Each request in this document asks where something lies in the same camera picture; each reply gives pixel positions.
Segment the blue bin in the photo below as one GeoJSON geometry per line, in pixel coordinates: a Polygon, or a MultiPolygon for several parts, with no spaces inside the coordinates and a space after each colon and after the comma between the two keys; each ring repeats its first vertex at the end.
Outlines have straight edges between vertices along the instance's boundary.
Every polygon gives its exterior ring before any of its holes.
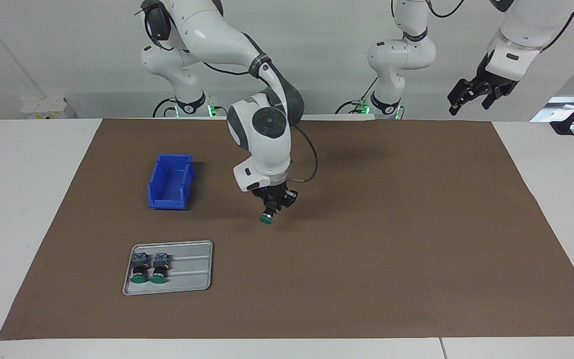
{"type": "Polygon", "coordinates": [[[194,178],[192,155],[161,153],[147,185],[147,201],[156,209],[185,209],[194,178]]]}

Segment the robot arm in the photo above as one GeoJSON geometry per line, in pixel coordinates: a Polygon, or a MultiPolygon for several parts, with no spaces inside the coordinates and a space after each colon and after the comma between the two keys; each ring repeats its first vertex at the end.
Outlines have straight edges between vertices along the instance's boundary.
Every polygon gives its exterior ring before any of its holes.
{"type": "Polygon", "coordinates": [[[175,61],[176,66],[160,66],[174,73],[164,76],[174,87],[179,80],[178,87],[184,88],[175,87],[175,92],[185,91],[187,84],[193,84],[189,74],[184,77],[183,68],[188,66],[185,60],[189,64],[196,60],[241,65],[267,85],[260,93],[232,104],[227,111],[227,121],[234,141],[251,153],[251,157],[234,168],[237,184],[242,191],[252,191],[263,200],[265,211],[261,220],[271,223],[281,207],[289,207],[296,200],[297,192],[289,191],[286,184],[291,163],[289,126],[300,121],[304,102],[253,39],[223,20],[219,5],[219,0],[167,0],[166,3],[145,0],[142,7],[164,11],[163,17],[168,18],[178,32],[176,39],[173,38],[175,31],[165,36],[170,33],[165,30],[172,27],[165,21],[159,21],[164,31],[152,32],[155,37],[161,33],[181,50],[178,53],[181,58],[177,56],[172,60],[168,56],[169,60],[165,60],[175,61]]]}
{"type": "Polygon", "coordinates": [[[435,45],[428,37],[429,7],[425,0],[397,0],[396,26],[402,39],[379,41],[369,48],[369,66],[378,74],[371,103],[383,114],[392,114],[400,104],[405,79],[400,70],[426,68],[435,60],[435,45]]]}
{"type": "Polygon", "coordinates": [[[574,12],[574,0],[501,0],[493,5],[506,11],[504,22],[488,45],[476,76],[460,79],[448,95],[449,112],[456,115],[465,103],[486,95],[484,109],[508,96],[528,66],[574,12]]]}

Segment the white tabletop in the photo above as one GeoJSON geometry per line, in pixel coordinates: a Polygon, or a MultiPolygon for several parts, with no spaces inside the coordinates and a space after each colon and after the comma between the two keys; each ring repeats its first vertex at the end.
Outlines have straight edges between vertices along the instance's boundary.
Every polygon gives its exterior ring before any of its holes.
{"type": "MultiPolygon", "coordinates": [[[[0,121],[0,328],[100,122],[0,121]]],[[[574,264],[574,138],[557,136],[547,124],[494,125],[574,264]]],[[[152,346],[163,355],[189,358],[442,359],[442,345],[448,359],[574,357],[565,352],[574,353],[574,338],[50,339],[0,342],[0,357],[130,358],[152,346]]]]}

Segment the metal tray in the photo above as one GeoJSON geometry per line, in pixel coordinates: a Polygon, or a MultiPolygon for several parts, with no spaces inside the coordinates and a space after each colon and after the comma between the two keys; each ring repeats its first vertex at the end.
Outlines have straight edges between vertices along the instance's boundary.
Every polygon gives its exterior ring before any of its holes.
{"type": "MultiPolygon", "coordinates": [[[[132,247],[128,259],[128,270],[123,284],[125,295],[148,295],[155,293],[170,293],[181,291],[203,291],[210,285],[212,277],[212,247],[211,241],[192,241],[176,243],[137,244],[132,247]],[[150,258],[156,253],[167,253],[171,261],[166,282],[155,284],[132,283],[132,268],[130,259],[134,253],[145,252],[150,258]]],[[[152,277],[154,269],[147,271],[148,278],[152,277]]]]}

